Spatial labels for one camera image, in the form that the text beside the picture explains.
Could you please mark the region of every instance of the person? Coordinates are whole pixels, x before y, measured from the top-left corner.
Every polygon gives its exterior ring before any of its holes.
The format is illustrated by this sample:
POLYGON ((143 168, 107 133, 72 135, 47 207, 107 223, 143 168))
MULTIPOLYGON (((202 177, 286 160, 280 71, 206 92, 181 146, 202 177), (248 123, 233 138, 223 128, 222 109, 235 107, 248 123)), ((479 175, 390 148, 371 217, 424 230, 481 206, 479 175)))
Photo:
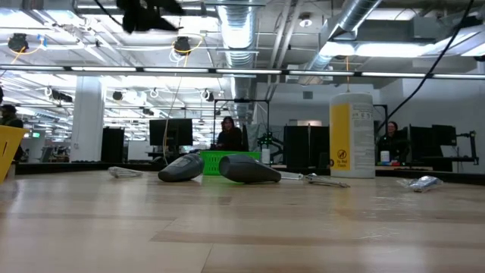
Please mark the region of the person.
MULTIPOLYGON (((19 118, 17 118, 17 109, 15 108, 15 106, 2 105, 0 107, 0 111, 2 111, 2 119, 0 119, 0 125, 23 128, 23 122, 19 118)), ((18 161, 22 158, 22 156, 23 150, 20 146, 18 146, 17 152, 14 156, 14 160, 18 161)))
POLYGON ((379 154, 389 151, 391 161, 405 162, 409 153, 408 136, 403 136, 397 123, 390 121, 387 124, 387 135, 380 137, 377 148, 379 154))
POLYGON ((222 121, 222 132, 217 137, 216 149, 222 151, 241 152, 243 150, 243 132, 234 125, 231 117, 222 121))

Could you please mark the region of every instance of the clear plastic bag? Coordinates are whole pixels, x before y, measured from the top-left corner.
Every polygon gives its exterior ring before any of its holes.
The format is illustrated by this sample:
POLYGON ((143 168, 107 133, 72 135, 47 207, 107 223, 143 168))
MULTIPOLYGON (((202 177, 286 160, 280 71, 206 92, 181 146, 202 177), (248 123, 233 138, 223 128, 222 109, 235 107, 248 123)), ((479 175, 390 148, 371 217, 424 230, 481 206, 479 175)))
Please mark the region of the clear plastic bag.
POLYGON ((116 178, 125 178, 125 177, 140 177, 143 175, 141 171, 134 171, 126 168, 120 167, 110 167, 108 168, 109 174, 116 178))
POLYGON ((417 193, 424 193, 428 190, 441 187, 444 183, 442 180, 436 177, 423 176, 419 179, 401 179, 397 183, 403 185, 405 188, 414 190, 417 193))

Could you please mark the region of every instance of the white column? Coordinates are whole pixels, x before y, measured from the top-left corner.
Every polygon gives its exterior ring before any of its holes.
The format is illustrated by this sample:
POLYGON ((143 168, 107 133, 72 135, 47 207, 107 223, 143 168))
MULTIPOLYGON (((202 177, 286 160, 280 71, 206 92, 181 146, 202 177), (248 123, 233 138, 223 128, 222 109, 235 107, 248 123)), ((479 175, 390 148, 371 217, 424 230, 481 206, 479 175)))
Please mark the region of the white column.
POLYGON ((105 113, 105 89, 100 77, 77 77, 70 160, 99 161, 105 113))

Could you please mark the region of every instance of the metal tool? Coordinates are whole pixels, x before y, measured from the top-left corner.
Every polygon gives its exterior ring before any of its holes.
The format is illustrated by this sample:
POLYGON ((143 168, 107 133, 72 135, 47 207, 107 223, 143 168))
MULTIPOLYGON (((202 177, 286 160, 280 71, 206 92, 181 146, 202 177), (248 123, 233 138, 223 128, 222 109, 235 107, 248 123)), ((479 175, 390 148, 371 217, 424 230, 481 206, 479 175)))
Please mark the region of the metal tool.
POLYGON ((282 179, 303 180, 303 181, 308 181, 310 184, 319 184, 319 185, 325 185, 325 186, 336 186, 336 187, 343 187, 343 188, 350 187, 348 184, 345 184, 343 182, 337 182, 334 180, 330 180, 328 178, 319 177, 316 174, 303 175, 303 174, 289 173, 285 171, 280 171, 280 173, 281 173, 282 179))
POLYGON ((345 184, 343 182, 338 182, 334 180, 330 180, 328 178, 324 177, 319 177, 316 174, 309 174, 306 175, 304 180, 308 181, 310 184, 321 184, 325 186, 337 186, 337 187, 350 187, 348 184, 345 184))

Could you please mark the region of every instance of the woman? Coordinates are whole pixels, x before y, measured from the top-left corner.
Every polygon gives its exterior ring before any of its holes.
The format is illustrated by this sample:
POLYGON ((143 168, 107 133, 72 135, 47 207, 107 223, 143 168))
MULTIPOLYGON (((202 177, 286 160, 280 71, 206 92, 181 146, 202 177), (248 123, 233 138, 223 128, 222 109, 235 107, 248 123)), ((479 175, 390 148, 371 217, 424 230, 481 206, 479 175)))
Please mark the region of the woman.
POLYGON ((222 132, 217 137, 217 149, 237 152, 243 150, 243 132, 234 125, 231 117, 225 117, 222 121, 222 132))
POLYGON ((394 121, 387 124, 387 135, 381 136, 377 147, 379 153, 389 151, 391 161, 405 162, 409 153, 408 136, 398 133, 398 125, 394 121))

